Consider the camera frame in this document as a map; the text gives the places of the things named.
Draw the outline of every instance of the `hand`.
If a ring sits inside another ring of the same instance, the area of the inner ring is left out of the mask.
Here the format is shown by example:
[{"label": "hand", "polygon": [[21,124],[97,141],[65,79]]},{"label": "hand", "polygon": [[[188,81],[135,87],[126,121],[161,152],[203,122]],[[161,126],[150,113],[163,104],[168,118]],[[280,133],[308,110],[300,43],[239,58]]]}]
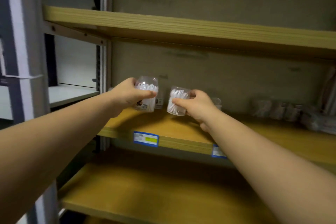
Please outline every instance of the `hand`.
[{"label": "hand", "polygon": [[172,102],[175,105],[181,106],[187,110],[187,115],[190,115],[197,120],[205,132],[209,132],[206,124],[207,117],[218,109],[213,104],[209,96],[201,90],[192,90],[190,99],[174,98]]},{"label": "hand", "polygon": [[117,117],[125,108],[135,105],[138,101],[156,96],[154,91],[136,89],[136,82],[135,78],[128,78],[108,92],[114,99],[114,117]]}]

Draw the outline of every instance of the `yellow label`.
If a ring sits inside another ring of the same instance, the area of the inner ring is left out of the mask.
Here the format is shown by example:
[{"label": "yellow label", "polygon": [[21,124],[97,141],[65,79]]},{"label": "yellow label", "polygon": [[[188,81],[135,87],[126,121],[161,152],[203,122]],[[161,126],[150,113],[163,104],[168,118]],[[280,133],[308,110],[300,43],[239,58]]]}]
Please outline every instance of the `yellow label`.
[{"label": "yellow label", "polygon": [[158,142],[158,140],[156,138],[151,138],[151,137],[145,137],[145,141],[149,141],[149,142],[153,142],[153,143]]}]

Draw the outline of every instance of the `price tag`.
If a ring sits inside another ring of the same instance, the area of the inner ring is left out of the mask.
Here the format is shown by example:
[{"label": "price tag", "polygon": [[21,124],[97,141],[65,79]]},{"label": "price tag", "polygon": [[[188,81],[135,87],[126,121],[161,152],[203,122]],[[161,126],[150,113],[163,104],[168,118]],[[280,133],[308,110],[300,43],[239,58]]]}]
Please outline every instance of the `price tag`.
[{"label": "price tag", "polygon": [[134,143],[143,144],[152,147],[159,146],[159,136],[156,134],[150,134],[145,132],[133,132]]},{"label": "price tag", "polygon": [[222,152],[222,150],[218,147],[217,144],[213,144],[211,157],[213,157],[213,158],[227,158],[227,156]]}]

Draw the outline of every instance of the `left arm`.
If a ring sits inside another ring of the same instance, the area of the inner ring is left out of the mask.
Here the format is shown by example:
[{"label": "left arm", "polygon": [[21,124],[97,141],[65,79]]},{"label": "left arm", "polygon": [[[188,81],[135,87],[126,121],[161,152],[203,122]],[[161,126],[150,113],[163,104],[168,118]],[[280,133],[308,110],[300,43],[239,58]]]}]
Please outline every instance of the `left arm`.
[{"label": "left arm", "polygon": [[15,223],[110,118],[155,96],[134,83],[0,131],[2,223]]}]

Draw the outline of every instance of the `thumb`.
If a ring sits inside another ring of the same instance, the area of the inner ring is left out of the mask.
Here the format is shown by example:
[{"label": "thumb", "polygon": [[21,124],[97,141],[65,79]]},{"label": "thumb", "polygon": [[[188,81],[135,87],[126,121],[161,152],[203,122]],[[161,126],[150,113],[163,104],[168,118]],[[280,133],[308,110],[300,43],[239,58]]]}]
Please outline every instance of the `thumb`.
[{"label": "thumb", "polygon": [[172,102],[175,105],[183,107],[185,109],[188,109],[188,107],[189,107],[189,101],[190,101],[190,99],[182,99],[182,98],[173,98],[172,99]]},{"label": "thumb", "polygon": [[136,97],[137,100],[142,100],[142,99],[146,99],[146,98],[154,98],[156,96],[156,92],[155,91],[151,91],[151,90],[136,90]]}]

